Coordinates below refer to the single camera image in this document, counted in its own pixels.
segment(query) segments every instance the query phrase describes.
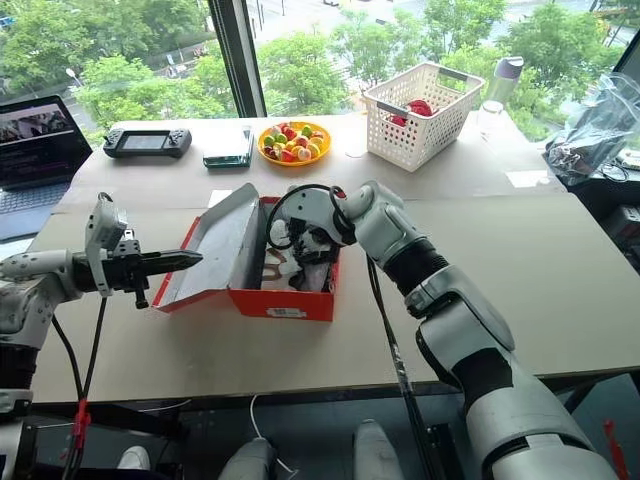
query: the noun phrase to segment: laptop screen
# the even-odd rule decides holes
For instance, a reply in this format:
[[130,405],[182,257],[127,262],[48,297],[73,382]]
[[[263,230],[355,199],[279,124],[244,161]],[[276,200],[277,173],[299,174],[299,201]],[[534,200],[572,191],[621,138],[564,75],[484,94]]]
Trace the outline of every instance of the laptop screen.
[[0,106],[0,188],[70,180],[90,154],[60,97]]

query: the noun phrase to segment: person's shoe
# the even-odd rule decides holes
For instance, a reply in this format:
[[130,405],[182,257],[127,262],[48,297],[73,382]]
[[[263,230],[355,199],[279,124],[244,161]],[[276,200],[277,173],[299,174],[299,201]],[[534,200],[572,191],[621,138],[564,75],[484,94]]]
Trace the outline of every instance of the person's shoe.
[[120,458],[118,470],[151,470],[149,454],[144,447],[131,447]]
[[404,480],[396,451],[374,420],[362,422],[353,447],[354,480]]
[[231,457],[218,480],[269,480],[275,474],[276,451],[265,438],[244,444]]

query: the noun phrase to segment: person's leg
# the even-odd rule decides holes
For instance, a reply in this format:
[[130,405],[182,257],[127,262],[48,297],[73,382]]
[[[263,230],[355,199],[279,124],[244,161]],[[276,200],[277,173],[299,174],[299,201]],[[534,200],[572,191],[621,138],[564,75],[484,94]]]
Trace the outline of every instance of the person's leg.
[[404,480],[387,435],[374,420],[365,420],[353,443],[354,480]]
[[245,443],[231,457],[218,480],[269,480],[275,478],[276,451],[264,438]]

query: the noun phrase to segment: white table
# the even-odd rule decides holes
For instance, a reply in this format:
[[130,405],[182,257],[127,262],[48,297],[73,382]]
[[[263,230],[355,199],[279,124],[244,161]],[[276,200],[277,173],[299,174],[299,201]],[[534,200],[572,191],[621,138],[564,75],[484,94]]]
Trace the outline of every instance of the white table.
[[[252,182],[261,195],[276,196],[291,184],[322,182],[349,192],[370,179],[384,183],[407,200],[566,192],[549,173],[540,152],[526,142],[513,123],[507,121],[504,134],[487,142],[476,129],[473,113],[459,138],[414,173],[366,152],[366,116],[362,114],[307,117],[307,121],[326,127],[332,135],[330,153],[317,164],[282,167],[267,162],[254,150],[249,169],[204,168],[202,152],[211,131],[249,124],[259,134],[279,121],[254,118],[118,124],[130,128],[187,127],[193,143],[179,160],[114,161],[101,149],[96,150],[76,174],[56,212],[87,212],[100,190],[112,194],[124,208],[202,208],[207,206],[213,189],[235,189],[246,182]],[[508,174],[513,178],[523,172],[525,179],[532,176],[541,181],[534,180],[532,186],[514,186]]]
[[[517,354],[545,376],[638,368],[640,278],[572,195],[409,201],[407,211],[507,319]],[[132,209],[143,250],[176,248],[202,209]],[[32,249],[83,247],[84,213],[54,215]],[[160,278],[151,280],[149,297]],[[414,341],[417,322],[382,279],[411,378],[437,381]],[[96,294],[57,314],[87,364]],[[136,311],[131,295],[107,307],[93,401],[249,395],[391,385],[396,381],[372,301],[364,253],[341,255],[332,324],[244,318],[225,295],[172,315]],[[73,401],[69,363],[51,332],[33,388],[36,402]]]

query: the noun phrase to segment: red shoebox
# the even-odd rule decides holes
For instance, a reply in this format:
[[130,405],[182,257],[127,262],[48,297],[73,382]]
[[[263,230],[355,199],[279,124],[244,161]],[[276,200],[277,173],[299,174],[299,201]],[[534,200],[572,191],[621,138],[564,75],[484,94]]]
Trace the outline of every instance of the red shoebox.
[[328,292],[261,290],[267,215],[277,198],[260,198],[250,183],[197,217],[181,248],[204,259],[187,270],[168,273],[153,300],[173,312],[227,290],[240,313],[249,317],[333,320],[338,262],[329,273]]

